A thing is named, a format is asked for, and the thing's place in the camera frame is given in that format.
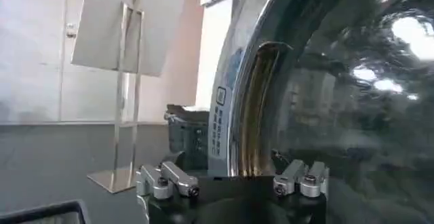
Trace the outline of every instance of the white wall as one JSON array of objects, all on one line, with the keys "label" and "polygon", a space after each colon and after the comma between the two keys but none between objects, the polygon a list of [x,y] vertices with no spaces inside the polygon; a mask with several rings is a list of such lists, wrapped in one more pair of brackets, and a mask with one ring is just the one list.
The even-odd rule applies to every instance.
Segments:
[{"label": "white wall", "polygon": [[[79,22],[82,1],[67,0],[66,22]],[[163,122],[167,103],[195,102],[203,8],[189,1],[162,76],[142,76],[140,121]],[[116,72],[72,65],[73,39],[62,55],[64,6],[0,0],[0,124],[114,120]]]},{"label": "white wall", "polygon": [[56,121],[64,0],[0,0],[0,122]]}]

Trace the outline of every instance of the bolt head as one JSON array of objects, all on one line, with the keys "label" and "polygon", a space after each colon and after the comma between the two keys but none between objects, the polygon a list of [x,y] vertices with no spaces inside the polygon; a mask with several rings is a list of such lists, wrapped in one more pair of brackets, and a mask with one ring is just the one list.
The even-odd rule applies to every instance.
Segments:
[{"label": "bolt head", "polygon": [[158,178],[157,181],[158,185],[162,186],[162,187],[166,187],[169,185],[169,181],[166,178],[160,177]]},{"label": "bolt head", "polygon": [[306,181],[307,183],[315,183],[316,182],[316,178],[313,175],[306,175],[304,176],[304,181]]},{"label": "bolt head", "polygon": [[274,188],[274,192],[276,193],[276,195],[277,195],[278,197],[285,196],[285,194],[286,194],[286,190],[283,188],[282,185],[278,185],[278,186],[276,186],[276,187]]},{"label": "bolt head", "polygon": [[191,187],[189,189],[189,197],[196,198],[199,196],[199,188],[198,187]]}]

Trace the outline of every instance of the dark surface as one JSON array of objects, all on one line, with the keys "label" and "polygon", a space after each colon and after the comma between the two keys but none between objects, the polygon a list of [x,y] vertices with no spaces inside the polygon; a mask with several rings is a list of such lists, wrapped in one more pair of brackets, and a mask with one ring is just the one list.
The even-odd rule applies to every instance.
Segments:
[{"label": "dark surface", "polygon": [[[167,126],[140,126],[138,136],[137,164],[159,163]],[[0,215],[81,199],[92,223],[143,223],[135,190],[112,195],[86,177],[112,166],[112,139],[113,126],[1,126]],[[127,165],[129,146],[119,152]]]},{"label": "dark surface", "polygon": [[325,223],[326,197],[306,198],[299,190],[278,198],[273,177],[200,178],[198,198],[175,193],[168,200],[149,200],[152,223]]},{"label": "dark surface", "polygon": [[70,201],[40,208],[32,208],[0,216],[0,223],[50,224],[50,223],[90,224],[87,210],[81,201]]}]

